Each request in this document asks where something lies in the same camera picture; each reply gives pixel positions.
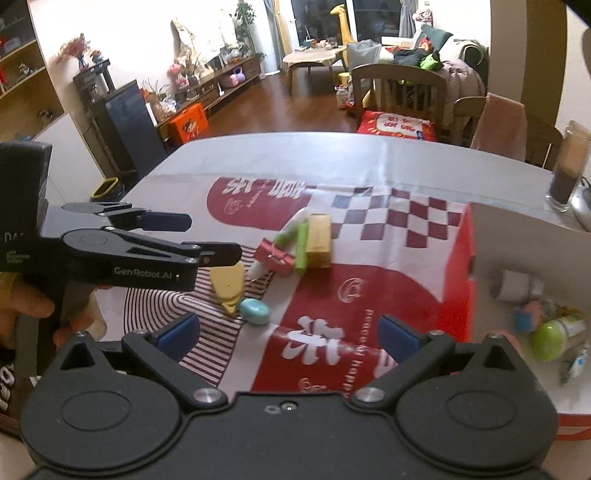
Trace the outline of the person's left hand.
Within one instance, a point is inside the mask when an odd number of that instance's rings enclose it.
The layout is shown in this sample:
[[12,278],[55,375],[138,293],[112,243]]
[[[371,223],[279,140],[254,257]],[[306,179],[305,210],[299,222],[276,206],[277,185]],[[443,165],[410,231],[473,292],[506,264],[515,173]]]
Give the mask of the person's left hand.
[[[20,314],[41,320],[54,312],[54,304],[34,287],[26,284],[19,274],[1,273],[1,346],[14,349],[15,325]],[[60,348],[78,331],[87,331],[93,324],[102,321],[102,314],[94,295],[87,305],[73,313],[54,334],[53,342]]]

